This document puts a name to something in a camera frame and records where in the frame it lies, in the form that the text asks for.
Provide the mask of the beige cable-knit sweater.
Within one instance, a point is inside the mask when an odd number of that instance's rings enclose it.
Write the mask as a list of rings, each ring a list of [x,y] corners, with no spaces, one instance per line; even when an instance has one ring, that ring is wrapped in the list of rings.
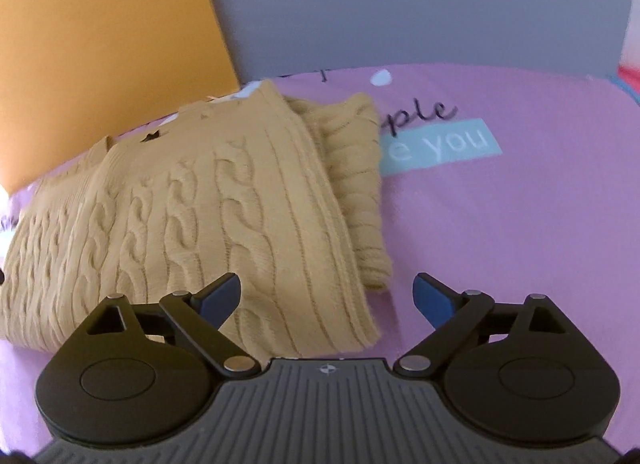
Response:
[[[367,295],[392,273],[380,160],[368,95],[319,104],[269,81],[103,138],[24,210],[2,339],[53,352],[107,295],[156,303],[235,273],[241,304],[222,329],[257,359],[367,349],[380,337]]]

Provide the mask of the pink object at bedside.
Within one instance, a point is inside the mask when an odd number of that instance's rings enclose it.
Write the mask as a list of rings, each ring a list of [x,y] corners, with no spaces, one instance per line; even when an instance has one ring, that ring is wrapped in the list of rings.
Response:
[[[635,65],[619,65],[617,75],[628,85],[634,94],[640,94],[640,67]]]

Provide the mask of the orange headboard panel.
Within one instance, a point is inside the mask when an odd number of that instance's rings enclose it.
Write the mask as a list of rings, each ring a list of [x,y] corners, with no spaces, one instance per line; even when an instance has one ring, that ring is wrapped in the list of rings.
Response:
[[[1,185],[239,85],[212,0],[1,0]]]

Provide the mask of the grey headboard panel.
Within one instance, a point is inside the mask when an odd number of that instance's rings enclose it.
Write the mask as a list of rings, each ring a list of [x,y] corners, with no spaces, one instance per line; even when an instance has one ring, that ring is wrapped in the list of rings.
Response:
[[[613,73],[632,0],[213,0],[244,81],[395,64]]]

